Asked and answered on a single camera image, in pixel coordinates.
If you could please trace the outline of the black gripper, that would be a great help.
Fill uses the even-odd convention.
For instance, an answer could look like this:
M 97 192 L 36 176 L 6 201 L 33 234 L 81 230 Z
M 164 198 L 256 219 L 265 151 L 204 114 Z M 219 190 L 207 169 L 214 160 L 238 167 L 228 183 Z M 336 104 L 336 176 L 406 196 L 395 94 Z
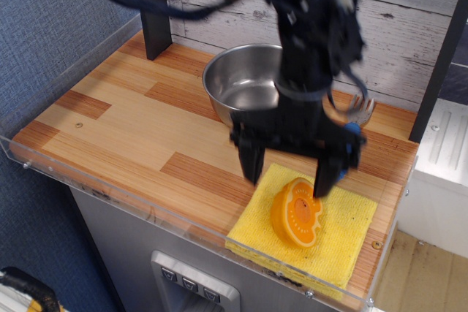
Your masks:
M 325 197 L 361 160 L 366 138 L 333 122 L 322 102 L 296 102 L 281 96 L 270 110 L 234 112 L 230 139 L 238 148 L 244 178 L 256 185 L 265 151 L 273 149 L 318 160 L 314 197 Z

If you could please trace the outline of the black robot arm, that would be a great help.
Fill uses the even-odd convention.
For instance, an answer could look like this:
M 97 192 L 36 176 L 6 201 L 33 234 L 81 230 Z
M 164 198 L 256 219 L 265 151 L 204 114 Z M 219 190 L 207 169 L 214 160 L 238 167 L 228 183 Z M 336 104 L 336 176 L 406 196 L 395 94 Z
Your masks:
M 244 177 L 256 183 L 266 149 L 317 160 L 314 195 L 326 196 L 342 170 L 356 167 L 365 140 L 335 124 L 322 100 L 333 78 L 361 59 L 358 0 L 266 0 L 277 13 L 282 60 L 277 106 L 231 115 Z

